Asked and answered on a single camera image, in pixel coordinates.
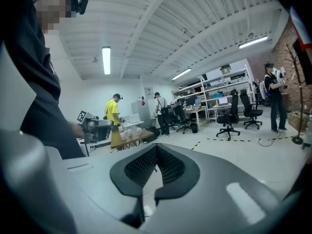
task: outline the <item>yellow shirt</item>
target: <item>yellow shirt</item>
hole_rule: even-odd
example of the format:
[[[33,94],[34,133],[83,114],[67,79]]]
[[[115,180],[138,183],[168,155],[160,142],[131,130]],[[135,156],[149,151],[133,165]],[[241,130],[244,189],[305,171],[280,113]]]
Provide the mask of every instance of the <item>yellow shirt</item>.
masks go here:
[[[118,105],[117,103],[112,99],[110,100],[105,107],[105,113],[107,115],[107,119],[114,122],[114,125],[118,125],[119,121],[116,120],[113,116],[113,114],[118,114]]]

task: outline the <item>yellow black tape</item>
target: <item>yellow black tape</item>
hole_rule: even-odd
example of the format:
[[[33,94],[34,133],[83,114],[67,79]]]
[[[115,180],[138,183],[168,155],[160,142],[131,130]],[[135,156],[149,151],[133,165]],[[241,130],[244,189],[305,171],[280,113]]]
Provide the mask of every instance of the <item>yellow black tape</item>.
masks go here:
[[[293,138],[293,137],[296,137],[296,136],[280,137],[280,138],[269,138],[268,140],[287,139],[287,138]]]
[[[198,146],[199,143],[200,143],[200,141],[199,141],[191,150],[194,150],[194,148],[195,148],[196,146]]]
[[[280,137],[280,138],[269,138],[268,140],[277,140],[277,139],[288,139],[288,138],[292,138],[292,137],[296,137],[296,136],[290,136],[290,137]],[[234,142],[251,142],[251,140],[236,140],[236,139],[231,139],[231,140],[225,140],[225,139],[216,139],[216,138],[207,138],[209,140],[219,140],[219,141],[234,141]]]
[[[207,138],[209,140],[219,140],[219,141],[234,141],[234,142],[250,142],[250,140],[243,140],[243,139],[239,139],[239,140],[227,140],[227,139],[216,139],[216,138]]]

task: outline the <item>black office chair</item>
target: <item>black office chair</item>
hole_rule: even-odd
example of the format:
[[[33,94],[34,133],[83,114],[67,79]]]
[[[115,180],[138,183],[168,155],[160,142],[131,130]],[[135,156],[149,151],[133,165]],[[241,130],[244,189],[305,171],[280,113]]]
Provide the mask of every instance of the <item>black office chair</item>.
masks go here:
[[[244,104],[244,107],[245,107],[244,116],[245,117],[250,117],[250,119],[251,119],[249,121],[245,121],[244,122],[244,125],[249,123],[245,127],[245,129],[247,129],[248,126],[254,124],[254,125],[257,126],[257,129],[259,130],[260,126],[257,123],[260,123],[260,125],[262,126],[262,121],[255,120],[255,119],[257,119],[258,116],[261,116],[263,114],[263,110],[258,110],[258,102],[259,102],[259,100],[255,100],[254,103],[250,103],[246,89],[243,89],[243,90],[240,91],[240,99],[242,100],[242,102]]]
[[[186,129],[192,129],[190,125],[188,125],[191,121],[189,118],[187,118],[186,113],[184,112],[183,108],[181,105],[178,105],[174,108],[175,114],[179,116],[180,118],[180,125],[183,125],[176,131],[178,132],[179,130],[183,129],[183,134],[185,134]]]
[[[237,90],[232,90],[231,95],[232,95],[231,109],[224,110],[222,113],[220,113],[221,116],[218,116],[218,118],[216,119],[216,121],[220,124],[223,124],[224,127],[227,124],[227,128],[221,128],[220,133],[216,134],[216,136],[218,137],[218,135],[220,134],[228,133],[229,134],[228,140],[231,140],[230,132],[238,133],[238,135],[240,135],[240,131],[236,131],[232,127],[232,124],[236,124],[239,122],[239,117],[238,117],[238,112],[237,112],[237,104],[238,104]]]
[[[177,116],[174,112],[174,109],[171,105],[168,105],[168,115],[165,117],[165,121],[168,123],[169,127],[172,127],[174,130],[174,126],[179,126],[178,125],[178,119],[177,119]]]

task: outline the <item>white ceiling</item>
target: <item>white ceiling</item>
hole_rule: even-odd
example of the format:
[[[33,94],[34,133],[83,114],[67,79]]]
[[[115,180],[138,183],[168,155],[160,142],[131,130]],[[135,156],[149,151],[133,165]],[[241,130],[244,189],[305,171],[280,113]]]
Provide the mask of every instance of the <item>white ceiling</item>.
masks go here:
[[[61,28],[60,40],[82,80],[171,79],[191,67],[190,78],[237,52],[250,33],[276,43],[287,22],[282,14],[277,0],[89,0],[85,14]],[[102,46],[112,49],[109,76]]]

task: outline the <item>floor tape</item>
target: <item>floor tape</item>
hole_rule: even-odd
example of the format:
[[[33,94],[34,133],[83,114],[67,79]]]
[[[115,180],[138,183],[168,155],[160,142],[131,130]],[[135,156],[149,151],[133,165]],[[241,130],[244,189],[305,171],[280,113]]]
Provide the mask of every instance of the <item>floor tape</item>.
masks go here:
[[[280,140],[280,139],[290,139],[292,137],[296,137],[296,136],[290,136],[290,137],[280,137],[280,138],[269,138],[268,140]],[[231,140],[227,140],[227,139],[219,139],[219,138],[207,138],[208,140],[219,140],[219,141],[234,141],[234,142],[252,142],[252,141],[258,141],[257,140],[245,140],[245,139],[231,139]]]
[[[219,141],[234,141],[234,142],[250,142],[251,140],[243,140],[243,139],[231,139],[231,140],[227,140],[227,139],[219,139],[219,138],[207,138],[209,140],[219,140]]]
[[[194,150],[194,148],[195,148],[196,146],[198,146],[199,143],[200,143],[200,141],[199,141],[191,150]]]

